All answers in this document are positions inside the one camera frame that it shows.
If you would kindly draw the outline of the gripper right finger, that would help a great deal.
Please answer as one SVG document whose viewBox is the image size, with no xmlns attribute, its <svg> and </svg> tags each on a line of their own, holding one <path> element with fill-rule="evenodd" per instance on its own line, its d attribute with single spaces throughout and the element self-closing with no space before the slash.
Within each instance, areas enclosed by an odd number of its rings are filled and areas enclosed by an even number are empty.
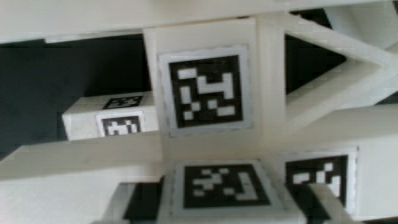
<svg viewBox="0 0 398 224">
<path fill-rule="evenodd" d="M 304 212 L 305 224 L 362 224 L 352 219 L 325 184 L 295 186 L 295 202 Z"/>
</svg>

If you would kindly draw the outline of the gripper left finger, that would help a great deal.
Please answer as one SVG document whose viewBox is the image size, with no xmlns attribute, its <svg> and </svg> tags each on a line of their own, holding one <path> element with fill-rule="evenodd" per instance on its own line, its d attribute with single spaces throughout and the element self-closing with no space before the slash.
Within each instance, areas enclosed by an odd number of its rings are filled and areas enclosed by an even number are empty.
<svg viewBox="0 0 398 224">
<path fill-rule="evenodd" d="M 156 224 L 160 196 L 158 182 L 121 183 L 94 224 Z"/>
</svg>

